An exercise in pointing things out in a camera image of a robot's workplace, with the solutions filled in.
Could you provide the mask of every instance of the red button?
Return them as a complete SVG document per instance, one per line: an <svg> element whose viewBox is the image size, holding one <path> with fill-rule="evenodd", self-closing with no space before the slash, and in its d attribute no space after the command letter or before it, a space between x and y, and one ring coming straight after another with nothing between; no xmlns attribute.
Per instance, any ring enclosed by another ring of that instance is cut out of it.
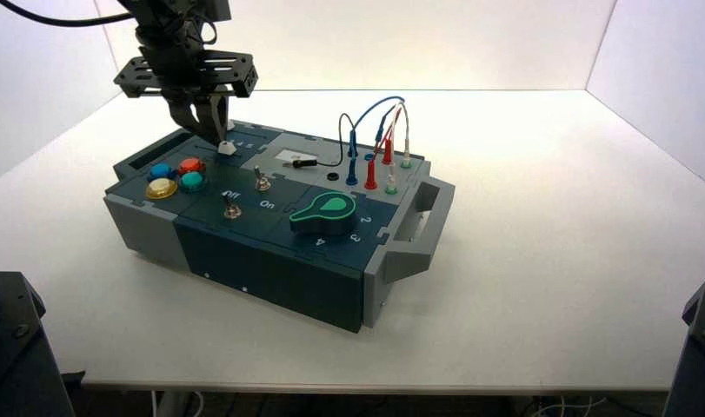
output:
<svg viewBox="0 0 705 417"><path fill-rule="evenodd" d="M186 158L178 165L178 174L183 175L187 172L203 171L206 165L198 158Z"/></svg>

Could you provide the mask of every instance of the yellow button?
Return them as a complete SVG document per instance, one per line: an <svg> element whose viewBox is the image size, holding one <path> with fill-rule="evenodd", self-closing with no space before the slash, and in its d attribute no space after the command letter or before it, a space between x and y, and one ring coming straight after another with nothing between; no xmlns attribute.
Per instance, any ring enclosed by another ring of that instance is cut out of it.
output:
<svg viewBox="0 0 705 417"><path fill-rule="evenodd" d="M178 184L168 178L157 178L147 185L145 195L152 200L159 200L173 195L178 189Z"/></svg>

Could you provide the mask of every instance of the white backdrop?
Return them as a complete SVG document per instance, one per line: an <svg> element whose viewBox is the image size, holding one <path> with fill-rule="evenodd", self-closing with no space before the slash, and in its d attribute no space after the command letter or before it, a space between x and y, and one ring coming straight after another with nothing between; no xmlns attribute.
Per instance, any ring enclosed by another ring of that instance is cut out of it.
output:
<svg viewBox="0 0 705 417"><path fill-rule="evenodd" d="M83 0L17 4L53 17L97 14ZM45 26L0 6L0 175L115 96L115 74L103 29Z"/></svg>
<svg viewBox="0 0 705 417"><path fill-rule="evenodd" d="M614 2L231 0L212 48L253 54L258 89L584 89ZM120 67L135 26L107 28Z"/></svg>
<svg viewBox="0 0 705 417"><path fill-rule="evenodd" d="M588 91L705 180L705 0L619 0Z"/></svg>

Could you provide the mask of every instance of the blue wire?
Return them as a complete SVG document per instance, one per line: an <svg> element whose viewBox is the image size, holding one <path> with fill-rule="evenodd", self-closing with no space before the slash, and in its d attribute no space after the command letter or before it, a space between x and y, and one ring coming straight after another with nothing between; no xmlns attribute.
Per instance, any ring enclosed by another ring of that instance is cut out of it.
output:
<svg viewBox="0 0 705 417"><path fill-rule="evenodd" d="M355 132L355 129L357 129L357 126L360 124L360 122L362 122L362 120L365 118L365 116L368 115L369 112L373 111L377 106L379 106L387 101L390 101L390 100L400 100L401 102L406 101L406 99L404 99L401 96L389 96L389 97L385 97L385 98L378 100L375 104L368 107L368 109L365 110L364 113L362 113L362 116L360 116L360 118L357 119L357 122L355 122L355 124L352 125L352 130L349 133L349 135L350 135L349 148L347 150L348 156L357 156L357 135L355 133L355 137L354 137L354 141L353 141L352 132ZM388 111L385 112L385 115L383 115L382 120L380 121L380 127L378 128L380 135L382 135L382 126L385 124L385 118L388 116L388 113L390 113L391 110L393 110L393 107L391 107ZM380 142L380 139L378 139L377 136L376 136L376 142Z"/></svg>
<svg viewBox="0 0 705 417"><path fill-rule="evenodd" d="M378 100L377 103L373 104L373 105L370 106L367 110L365 110L364 113L362 113L362 116L360 116L360 118L357 119L357 122L355 122L355 126L353 126L353 129L355 129L355 128L357 127L357 125L360 124L360 122L365 118L365 116L367 116L369 112L373 111L373 109L375 109L375 107L377 107L377 106L379 106L380 104L383 104L383 103L385 103L385 102L387 102L387 101L389 101L389 100L401 100L402 102L405 102L405 101L406 101L406 100L405 100L403 97L401 97L401 96L390 96L390 97L385 97L385 98L383 98L383 99L381 99L381 100Z"/></svg>
<svg viewBox="0 0 705 417"><path fill-rule="evenodd" d="M347 149L347 156L349 156L349 173L347 175L347 185L356 185L357 184L357 177L355 175L355 164L356 164L356 159L357 159L357 125L362 122L362 120L365 118L365 116L368 115L369 112L373 111L377 106L390 101L390 100L400 100L401 102L405 102L406 100L401 97L401 96L390 96L390 97L385 97L381 100L378 100L375 104L372 106L368 107L367 110L365 110L364 113L362 113L362 116L360 116L359 119L357 119L357 122L352 125L352 130L349 131L349 147ZM385 124L385 119L388 117L388 114L395 108L396 106L392 106L388 111L385 112L384 115L382 115L382 119L380 121L380 126L378 126L378 132L376 135L376 142L380 142L381 136L382 136L382 127Z"/></svg>

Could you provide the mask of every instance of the tabletop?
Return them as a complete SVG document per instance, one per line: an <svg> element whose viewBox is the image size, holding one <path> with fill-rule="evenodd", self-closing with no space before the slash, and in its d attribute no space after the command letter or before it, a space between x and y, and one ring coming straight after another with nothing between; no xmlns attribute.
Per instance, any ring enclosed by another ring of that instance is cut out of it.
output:
<svg viewBox="0 0 705 417"><path fill-rule="evenodd" d="M398 93L411 151L456 195L430 270L359 334L124 247L103 191L176 128L159 98L118 96L3 173L0 270L43 297L61 370L120 388L667 389L705 280L705 182L584 91ZM387 94L257 91L229 114L336 137L339 112Z"/></svg>

